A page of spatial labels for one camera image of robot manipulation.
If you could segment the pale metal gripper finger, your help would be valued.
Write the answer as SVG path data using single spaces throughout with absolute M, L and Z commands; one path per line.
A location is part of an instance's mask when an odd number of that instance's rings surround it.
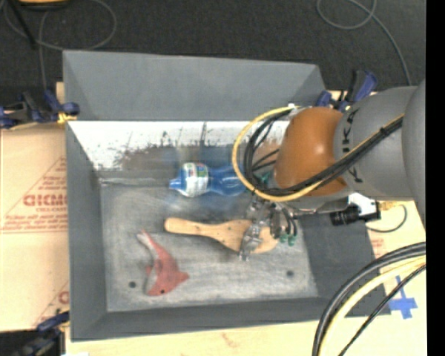
M 239 249 L 239 258 L 242 261 L 248 261 L 249 257 L 262 243 L 260 233 L 261 227 L 258 225 L 251 225 L 247 230 L 245 230 Z
M 246 218 L 255 225 L 262 225 L 265 222 L 266 201 L 253 198 L 246 210 Z

